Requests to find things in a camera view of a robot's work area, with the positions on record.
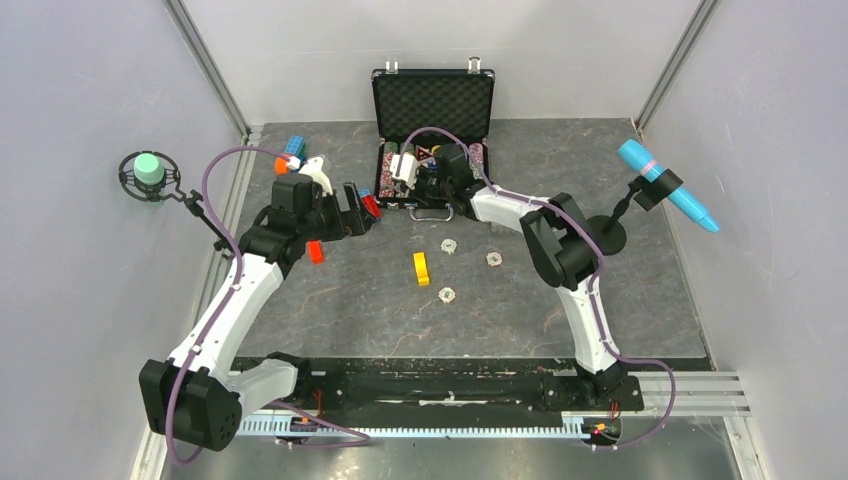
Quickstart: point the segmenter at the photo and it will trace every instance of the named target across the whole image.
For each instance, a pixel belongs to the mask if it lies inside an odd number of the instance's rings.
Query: gray floor
[[[655,419],[625,419],[624,438]],[[721,418],[672,418],[656,437],[618,452],[592,453],[574,440],[378,439],[366,447],[289,451],[271,439],[236,438],[189,467],[165,467],[173,480],[622,479],[738,480]]]
[[[261,145],[282,150],[291,135],[324,154],[334,185],[374,189],[374,122],[267,125]],[[633,128],[626,119],[493,121],[492,180],[533,195],[574,196],[586,216],[609,213],[634,177],[615,152]],[[270,201],[273,161],[260,156],[239,223],[243,233]],[[702,357],[704,345],[661,209],[631,206],[627,248],[601,279],[610,329],[626,355]],[[454,255],[441,241],[459,244]],[[367,235],[324,245],[326,261],[304,258],[260,312],[240,355],[275,350],[304,356],[573,356],[562,306],[538,278],[520,234],[457,218],[412,222],[387,211]],[[431,285],[418,287],[412,255],[427,255]],[[497,251],[498,268],[485,261]],[[444,286],[457,299],[436,297]]]

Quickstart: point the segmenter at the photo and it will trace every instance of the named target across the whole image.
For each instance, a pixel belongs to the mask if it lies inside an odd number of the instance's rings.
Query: yellow block
[[[418,252],[412,255],[415,261],[415,275],[418,276],[418,286],[426,287],[430,285],[430,274],[427,273],[427,259],[424,258],[424,252]]]

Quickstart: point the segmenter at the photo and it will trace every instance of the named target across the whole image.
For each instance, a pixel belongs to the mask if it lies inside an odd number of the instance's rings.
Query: white poker chip
[[[448,255],[453,255],[453,252],[456,251],[456,241],[450,238],[442,240],[442,251],[447,252]]]
[[[486,254],[486,263],[488,263],[490,267],[497,267],[503,263],[503,257],[501,257],[501,254],[498,252],[489,252]]]
[[[445,303],[450,303],[450,302],[454,301],[455,298],[456,298],[456,292],[454,292],[452,288],[445,287],[445,288],[439,290],[439,300],[441,300]]]

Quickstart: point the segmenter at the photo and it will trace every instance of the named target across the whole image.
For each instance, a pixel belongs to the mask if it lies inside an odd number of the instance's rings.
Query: poker chip set
[[[486,136],[492,112],[495,73],[481,70],[479,60],[466,69],[378,69],[371,75],[374,106],[381,144],[374,191],[383,208],[447,208],[447,199],[423,188],[408,188],[392,179],[392,157],[413,131],[433,126],[445,129],[468,145],[469,163],[475,178],[489,174]],[[433,153],[452,143],[437,133],[425,132],[413,139],[406,153],[421,169],[436,169]]]

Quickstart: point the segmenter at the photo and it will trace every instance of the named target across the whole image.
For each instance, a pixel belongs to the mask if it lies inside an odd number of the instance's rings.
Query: white wall
[[[212,237],[117,166],[156,149],[198,187],[238,137],[159,1],[3,2],[0,64],[0,477],[127,478]]]
[[[675,216],[776,479],[848,472],[845,18],[845,2],[721,2],[647,131],[722,226]]]
[[[369,74],[497,73],[496,118],[633,117],[698,0],[186,0],[247,120],[368,120]]]

